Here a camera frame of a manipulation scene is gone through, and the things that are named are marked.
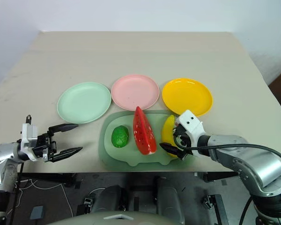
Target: floor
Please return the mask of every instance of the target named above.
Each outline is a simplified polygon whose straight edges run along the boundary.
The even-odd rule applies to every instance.
[[[228,178],[215,182],[206,183],[195,176],[192,172],[107,172],[107,173],[79,173],[77,181],[81,181],[79,189],[75,186],[65,187],[65,192],[70,205],[76,215],[77,205],[82,204],[84,197],[95,188],[120,185],[131,190],[132,186],[140,186],[138,190],[129,191],[130,205],[133,205],[133,197],[140,198],[139,211],[156,212],[156,207],[152,201],[152,191],[155,176],[167,177],[178,191],[182,207],[185,214],[186,225],[214,225],[217,223],[214,209],[205,209],[200,201],[207,194],[220,194],[224,202],[227,217],[230,225],[237,225],[249,198],[249,194],[242,182],[237,178]],[[57,185],[53,182],[37,181],[35,185],[48,188]],[[8,211],[12,208],[13,197],[8,206]],[[14,225],[35,225],[35,220],[30,220],[30,213],[34,206],[44,206],[44,218],[37,221],[37,225],[44,225],[71,217],[71,212],[61,186],[49,190],[40,190],[30,187],[23,190],[20,205],[15,210]],[[252,225],[257,214],[253,205],[249,207],[245,216],[244,225]]]

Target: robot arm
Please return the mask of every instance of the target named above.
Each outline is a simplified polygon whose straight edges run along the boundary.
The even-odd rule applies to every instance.
[[[273,153],[236,135],[207,135],[202,122],[189,110],[176,119],[175,126],[174,141],[180,149],[167,143],[161,147],[180,159],[187,154],[205,155],[237,172],[259,217],[265,224],[281,224],[281,162]]]
[[[57,154],[54,133],[76,128],[76,124],[61,124],[50,127],[47,133],[37,135],[37,127],[31,125],[31,116],[27,116],[22,126],[22,138],[16,142],[0,144],[0,224],[5,224],[9,194],[14,190],[17,179],[17,166],[26,160],[57,162],[68,158],[82,147],[71,148]]]

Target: beige table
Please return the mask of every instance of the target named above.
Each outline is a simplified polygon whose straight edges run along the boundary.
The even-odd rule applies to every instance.
[[[121,76],[144,74],[162,90],[173,78],[205,84],[214,105],[201,116],[210,134],[234,134],[281,152],[281,107],[249,55],[229,33],[48,32],[40,33],[0,85],[0,143],[20,138],[28,114],[39,133],[64,121],[56,112],[61,93],[81,82],[111,88]],[[162,98],[150,108],[166,109]],[[83,150],[57,163],[27,162],[25,172],[106,171],[98,158],[101,126],[122,111],[114,103],[100,119],[55,135],[58,148]],[[228,171],[197,158],[188,171]]]

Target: red watermelon slice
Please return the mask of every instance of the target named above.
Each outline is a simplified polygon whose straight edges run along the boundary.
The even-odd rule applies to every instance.
[[[156,152],[157,146],[149,121],[141,110],[136,107],[133,118],[133,134],[137,148],[143,155]]]

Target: metal bracket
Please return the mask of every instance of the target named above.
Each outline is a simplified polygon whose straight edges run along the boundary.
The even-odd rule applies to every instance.
[[[203,198],[202,204],[208,210],[214,207],[218,225],[229,225],[221,195],[207,195]]]

